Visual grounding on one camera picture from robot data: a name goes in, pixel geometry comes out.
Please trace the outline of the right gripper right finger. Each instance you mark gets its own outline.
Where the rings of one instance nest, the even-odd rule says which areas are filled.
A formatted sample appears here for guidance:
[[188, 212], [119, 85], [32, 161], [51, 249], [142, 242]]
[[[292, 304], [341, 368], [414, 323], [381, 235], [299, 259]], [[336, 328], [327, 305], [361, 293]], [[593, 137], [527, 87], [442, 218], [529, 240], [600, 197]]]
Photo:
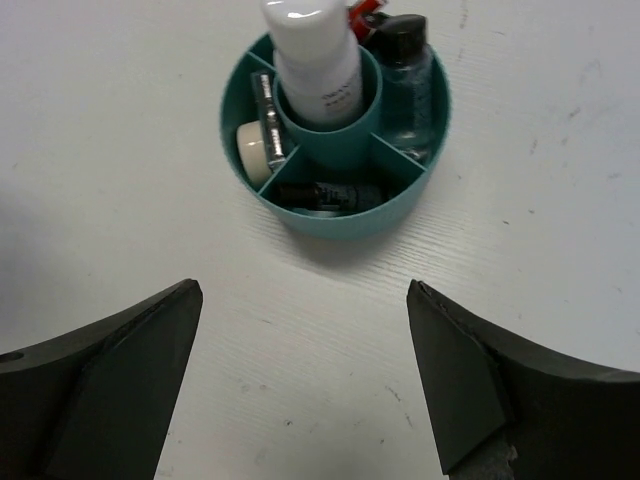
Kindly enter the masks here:
[[411, 338], [451, 479], [635, 479], [639, 376], [527, 340], [421, 281]]

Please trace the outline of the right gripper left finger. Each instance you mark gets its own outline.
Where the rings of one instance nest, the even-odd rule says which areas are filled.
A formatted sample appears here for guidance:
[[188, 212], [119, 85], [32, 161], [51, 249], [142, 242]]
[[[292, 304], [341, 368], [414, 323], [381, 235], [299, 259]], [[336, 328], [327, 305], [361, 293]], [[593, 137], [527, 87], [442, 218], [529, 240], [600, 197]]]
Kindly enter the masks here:
[[1, 356], [4, 479], [151, 479], [203, 305], [185, 279]]

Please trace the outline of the teal round organizer cup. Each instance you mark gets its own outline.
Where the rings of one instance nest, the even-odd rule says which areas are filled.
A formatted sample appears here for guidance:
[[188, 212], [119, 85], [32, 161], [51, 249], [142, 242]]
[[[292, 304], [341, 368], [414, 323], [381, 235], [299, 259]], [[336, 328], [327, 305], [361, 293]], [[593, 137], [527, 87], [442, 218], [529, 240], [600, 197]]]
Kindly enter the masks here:
[[[220, 137], [226, 160], [245, 187], [291, 229], [318, 238], [346, 240], [393, 228], [417, 205], [444, 148], [451, 117], [451, 93], [440, 58], [433, 59], [433, 124], [427, 157], [415, 160], [384, 137], [380, 127], [383, 81], [378, 63], [361, 52], [365, 113], [352, 125], [317, 132], [298, 125], [276, 78], [274, 47], [259, 37], [240, 57], [221, 99]], [[256, 172], [264, 161], [264, 132], [257, 100], [261, 74], [270, 80], [280, 122], [275, 169]]]

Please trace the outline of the round beige powder compact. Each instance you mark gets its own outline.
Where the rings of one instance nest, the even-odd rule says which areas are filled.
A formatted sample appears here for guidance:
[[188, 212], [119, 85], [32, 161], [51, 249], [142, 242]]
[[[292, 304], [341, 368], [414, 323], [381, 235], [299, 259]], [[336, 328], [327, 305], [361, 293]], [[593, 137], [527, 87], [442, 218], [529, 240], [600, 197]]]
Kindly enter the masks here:
[[255, 188], [261, 188], [272, 175], [259, 121], [242, 124], [236, 130], [236, 144], [244, 172]]

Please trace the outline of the black mascara tube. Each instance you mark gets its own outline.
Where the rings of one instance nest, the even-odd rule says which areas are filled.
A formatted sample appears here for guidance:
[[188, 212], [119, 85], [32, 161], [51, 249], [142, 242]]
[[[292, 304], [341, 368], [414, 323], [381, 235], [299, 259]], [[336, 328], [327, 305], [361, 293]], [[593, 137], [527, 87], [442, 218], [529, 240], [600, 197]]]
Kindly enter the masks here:
[[277, 183], [273, 198], [283, 207], [358, 213], [386, 203], [390, 195], [378, 185], [308, 182]]

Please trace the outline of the square eyeshadow palette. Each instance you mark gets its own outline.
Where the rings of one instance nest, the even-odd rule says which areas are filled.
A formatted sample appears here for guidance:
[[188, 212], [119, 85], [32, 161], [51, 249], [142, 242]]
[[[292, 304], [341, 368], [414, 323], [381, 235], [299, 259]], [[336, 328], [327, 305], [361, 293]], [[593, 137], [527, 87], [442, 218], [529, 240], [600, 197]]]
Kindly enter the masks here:
[[251, 74], [251, 85], [264, 137], [267, 165], [278, 170], [286, 161], [282, 130], [275, 108], [270, 74], [266, 70]]

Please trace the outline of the small black cap jar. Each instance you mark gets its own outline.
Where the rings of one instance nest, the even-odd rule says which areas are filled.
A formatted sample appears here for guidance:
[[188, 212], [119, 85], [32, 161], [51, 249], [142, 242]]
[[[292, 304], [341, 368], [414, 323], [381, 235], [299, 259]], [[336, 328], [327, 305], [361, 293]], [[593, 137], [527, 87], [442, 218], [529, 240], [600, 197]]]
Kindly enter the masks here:
[[386, 17], [375, 35], [383, 138], [421, 164], [430, 160], [433, 136], [433, 52], [427, 38], [428, 21], [419, 14]]

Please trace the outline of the white cap toner bottle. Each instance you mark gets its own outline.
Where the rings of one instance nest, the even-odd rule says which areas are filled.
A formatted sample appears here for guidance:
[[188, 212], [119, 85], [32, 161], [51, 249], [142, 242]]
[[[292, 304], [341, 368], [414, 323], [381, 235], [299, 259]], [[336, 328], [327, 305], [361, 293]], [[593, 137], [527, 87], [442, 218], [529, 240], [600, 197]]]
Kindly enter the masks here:
[[262, 1], [274, 66], [308, 128], [341, 129], [364, 111], [359, 44], [343, 1]]

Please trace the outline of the red lip gloss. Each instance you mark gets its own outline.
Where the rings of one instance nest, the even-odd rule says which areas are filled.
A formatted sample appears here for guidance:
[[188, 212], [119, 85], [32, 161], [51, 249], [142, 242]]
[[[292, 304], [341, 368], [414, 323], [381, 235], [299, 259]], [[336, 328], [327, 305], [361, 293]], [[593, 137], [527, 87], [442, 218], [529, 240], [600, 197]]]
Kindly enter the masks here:
[[350, 26], [354, 28], [365, 14], [376, 13], [387, 4], [387, 0], [357, 0], [347, 8]]

